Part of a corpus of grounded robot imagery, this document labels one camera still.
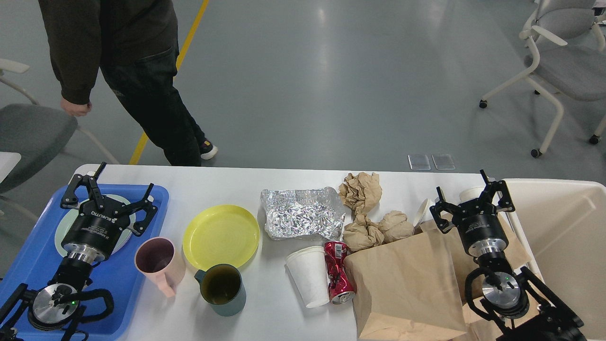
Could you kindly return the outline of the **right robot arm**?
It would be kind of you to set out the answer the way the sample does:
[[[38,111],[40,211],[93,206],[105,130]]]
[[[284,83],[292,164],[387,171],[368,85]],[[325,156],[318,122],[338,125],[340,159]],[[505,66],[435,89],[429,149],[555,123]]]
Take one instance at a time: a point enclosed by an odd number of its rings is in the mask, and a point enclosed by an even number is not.
[[[572,309],[528,267],[513,271],[497,215],[515,206],[505,181],[480,173],[485,187],[478,197],[455,205],[437,187],[438,201],[430,207],[437,228],[448,233],[456,227],[465,253],[478,265],[465,279],[468,306],[496,324],[501,341],[584,341],[584,322]]]

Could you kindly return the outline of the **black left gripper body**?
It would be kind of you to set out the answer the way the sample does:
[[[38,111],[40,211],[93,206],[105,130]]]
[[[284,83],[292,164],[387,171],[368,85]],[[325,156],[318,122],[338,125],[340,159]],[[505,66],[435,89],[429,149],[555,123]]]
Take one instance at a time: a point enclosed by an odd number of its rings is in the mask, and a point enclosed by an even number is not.
[[[80,203],[84,212],[80,212],[63,238],[62,247],[68,252],[67,256],[78,257],[86,262],[101,262],[108,260],[116,246],[121,233],[128,230],[117,228],[118,222],[125,222],[125,216],[115,217],[113,211],[107,208],[117,208],[117,203],[127,206],[120,201],[104,196],[103,212],[94,211],[93,203],[88,205],[89,199]]]

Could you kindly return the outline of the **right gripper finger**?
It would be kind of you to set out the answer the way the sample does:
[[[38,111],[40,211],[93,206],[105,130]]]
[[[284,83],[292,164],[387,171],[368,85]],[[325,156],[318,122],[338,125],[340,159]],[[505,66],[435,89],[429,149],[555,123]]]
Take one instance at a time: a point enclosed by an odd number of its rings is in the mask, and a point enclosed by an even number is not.
[[[455,214],[457,214],[457,205],[446,201],[440,187],[437,187],[437,194],[438,200],[433,206],[430,207],[430,213],[433,216],[433,220],[436,223],[439,231],[446,234],[449,233],[454,224],[448,219],[442,218],[442,212],[447,212],[455,217]]]
[[[485,187],[479,195],[479,209],[481,214],[498,213],[498,212],[514,212],[515,205],[509,194],[508,186],[504,180],[495,180],[481,169]]]

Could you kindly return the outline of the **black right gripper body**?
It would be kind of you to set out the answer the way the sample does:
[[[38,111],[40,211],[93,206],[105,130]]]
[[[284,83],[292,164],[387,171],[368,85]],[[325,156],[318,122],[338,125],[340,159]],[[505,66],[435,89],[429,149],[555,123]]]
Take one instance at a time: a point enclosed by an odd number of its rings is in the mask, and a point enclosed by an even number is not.
[[[498,219],[497,207],[491,201],[470,199],[457,206],[461,212],[453,215],[453,223],[468,255],[480,257],[507,248],[508,238]]]

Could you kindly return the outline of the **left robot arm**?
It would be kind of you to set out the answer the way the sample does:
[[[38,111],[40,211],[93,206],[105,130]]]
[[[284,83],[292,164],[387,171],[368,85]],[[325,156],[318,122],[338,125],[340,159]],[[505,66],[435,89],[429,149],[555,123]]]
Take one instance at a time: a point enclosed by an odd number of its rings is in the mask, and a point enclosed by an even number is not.
[[[109,290],[86,290],[92,283],[93,268],[107,261],[124,231],[139,237],[145,233],[158,208],[150,196],[149,184],[143,197],[130,204],[103,195],[97,180],[106,167],[87,175],[74,175],[60,202],[62,209],[76,209],[78,215],[62,239],[67,254],[52,279],[41,289],[20,284],[1,307],[1,339],[16,341],[16,324],[27,313],[30,324],[44,332],[62,330],[64,341],[78,332],[78,324],[108,317],[114,311]]]

